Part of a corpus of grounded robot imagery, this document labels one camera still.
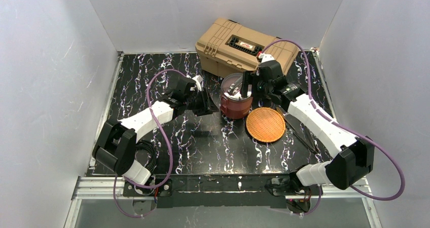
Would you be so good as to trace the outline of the dark transparent round lid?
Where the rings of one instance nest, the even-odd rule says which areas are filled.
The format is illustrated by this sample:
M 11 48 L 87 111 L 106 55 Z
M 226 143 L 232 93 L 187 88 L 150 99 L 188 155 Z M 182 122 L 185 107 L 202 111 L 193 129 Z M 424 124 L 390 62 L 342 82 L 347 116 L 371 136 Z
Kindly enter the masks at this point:
M 247 94 L 245 96 L 241 95 L 243 82 L 242 73 L 233 73 L 225 77 L 221 84 L 221 96 L 225 96 L 229 100 L 233 101 L 245 101 L 251 98 L 252 86 L 249 85 L 247 89 Z

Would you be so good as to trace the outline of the red steel lunch bowl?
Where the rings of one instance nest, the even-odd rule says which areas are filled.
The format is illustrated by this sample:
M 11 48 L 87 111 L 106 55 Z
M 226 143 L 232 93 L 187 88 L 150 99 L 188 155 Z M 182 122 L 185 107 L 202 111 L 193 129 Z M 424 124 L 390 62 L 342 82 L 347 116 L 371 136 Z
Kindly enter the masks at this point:
M 246 117 L 250 111 L 253 97 L 247 98 L 232 98 L 226 92 L 220 97 L 220 111 L 227 118 L 237 120 Z

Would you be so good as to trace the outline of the tan plastic toolbox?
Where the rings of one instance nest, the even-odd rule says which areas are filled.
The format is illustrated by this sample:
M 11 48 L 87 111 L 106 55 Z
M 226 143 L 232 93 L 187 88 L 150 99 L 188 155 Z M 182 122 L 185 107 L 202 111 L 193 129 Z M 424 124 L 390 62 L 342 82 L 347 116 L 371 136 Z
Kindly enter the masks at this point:
M 204 71 L 226 77 L 255 70 L 257 55 L 280 38 L 247 28 L 233 20 L 218 18 L 195 44 Z

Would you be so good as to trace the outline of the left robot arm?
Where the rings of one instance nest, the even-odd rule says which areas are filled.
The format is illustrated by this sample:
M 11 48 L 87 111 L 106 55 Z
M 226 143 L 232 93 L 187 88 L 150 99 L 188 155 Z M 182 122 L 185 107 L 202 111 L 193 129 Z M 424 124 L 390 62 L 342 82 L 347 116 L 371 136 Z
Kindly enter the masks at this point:
M 180 74 L 173 86 L 143 111 L 119 121 L 106 120 L 93 149 L 93 158 L 132 184 L 147 188 L 152 172 L 135 159 L 138 141 L 187 110 L 196 116 L 217 112 L 218 107 L 208 90 L 201 86 L 202 81 L 200 75 L 191 78 Z

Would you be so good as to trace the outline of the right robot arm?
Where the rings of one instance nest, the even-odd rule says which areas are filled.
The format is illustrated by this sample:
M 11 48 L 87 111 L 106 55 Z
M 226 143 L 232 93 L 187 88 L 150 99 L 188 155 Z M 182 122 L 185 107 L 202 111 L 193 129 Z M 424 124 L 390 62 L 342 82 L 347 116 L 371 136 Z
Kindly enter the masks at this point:
M 331 161 L 308 164 L 293 171 L 298 186 L 333 184 L 345 190 L 373 170 L 375 147 L 336 126 L 336 121 L 309 98 L 298 84 L 289 83 L 275 60 L 242 75 L 240 93 L 270 99 L 298 119 L 328 150 Z

